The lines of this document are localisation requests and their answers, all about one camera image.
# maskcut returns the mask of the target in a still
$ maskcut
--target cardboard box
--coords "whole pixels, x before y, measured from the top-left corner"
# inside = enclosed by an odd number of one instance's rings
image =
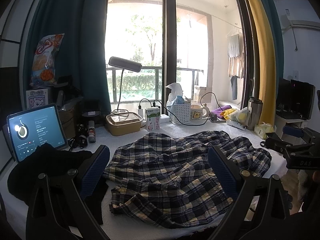
[[[160,108],[149,107],[146,108],[146,129],[148,131],[155,131],[160,129]]]
[[[27,109],[46,106],[52,103],[51,89],[35,89],[26,91]]]

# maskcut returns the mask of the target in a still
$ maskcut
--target tablet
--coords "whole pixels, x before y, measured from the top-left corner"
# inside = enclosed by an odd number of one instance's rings
[[[44,143],[56,149],[67,145],[55,104],[9,115],[7,124],[17,162],[23,161]]]

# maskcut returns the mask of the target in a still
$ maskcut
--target blue curtain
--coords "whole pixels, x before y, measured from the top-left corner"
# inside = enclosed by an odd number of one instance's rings
[[[261,0],[270,23],[276,56],[276,96],[278,95],[279,78],[283,77],[284,47],[281,25],[273,0]]]
[[[55,58],[56,78],[72,75],[84,99],[100,100],[111,110],[106,63],[105,27],[108,0],[40,0],[28,33],[23,69],[24,91],[29,89],[31,66],[38,41],[65,33]]]

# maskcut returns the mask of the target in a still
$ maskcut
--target mug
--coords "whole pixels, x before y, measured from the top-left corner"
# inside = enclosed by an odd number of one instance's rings
[[[202,118],[208,117],[210,110],[206,106],[201,105],[191,105],[191,120],[201,120]]]

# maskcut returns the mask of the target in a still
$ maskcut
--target plaid shirt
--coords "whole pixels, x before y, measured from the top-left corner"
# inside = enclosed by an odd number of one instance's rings
[[[263,176],[270,167],[270,153],[253,148],[245,137],[231,139],[223,131],[178,139],[149,133],[119,147],[105,168],[107,178],[119,183],[111,190],[110,211],[165,228],[212,222],[232,203],[208,163],[208,149],[214,145],[254,176]]]

